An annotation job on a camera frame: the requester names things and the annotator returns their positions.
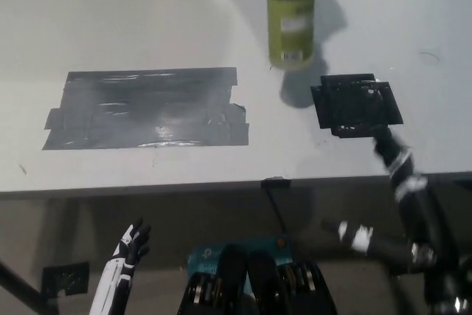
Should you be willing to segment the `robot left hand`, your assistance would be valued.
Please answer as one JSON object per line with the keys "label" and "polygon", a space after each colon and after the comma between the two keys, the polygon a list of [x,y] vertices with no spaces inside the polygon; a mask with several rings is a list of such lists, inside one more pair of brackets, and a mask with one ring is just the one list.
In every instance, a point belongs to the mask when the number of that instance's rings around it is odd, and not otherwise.
{"label": "robot left hand", "polygon": [[112,260],[122,260],[125,265],[136,266],[149,252],[150,226],[144,226],[143,222],[139,218],[126,229],[112,254]]}

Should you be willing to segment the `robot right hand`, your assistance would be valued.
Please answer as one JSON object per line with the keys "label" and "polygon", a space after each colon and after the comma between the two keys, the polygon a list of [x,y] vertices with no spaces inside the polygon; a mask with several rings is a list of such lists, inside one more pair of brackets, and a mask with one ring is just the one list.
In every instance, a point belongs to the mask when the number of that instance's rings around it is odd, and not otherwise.
{"label": "robot right hand", "polygon": [[457,248],[444,213],[429,187],[416,173],[412,151],[386,128],[374,136],[375,152],[383,161],[406,236],[401,243],[380,236],[372,227],[324,219],[321,227],[355,252],[382,260],[407,272],[448,268],[457,263]]}

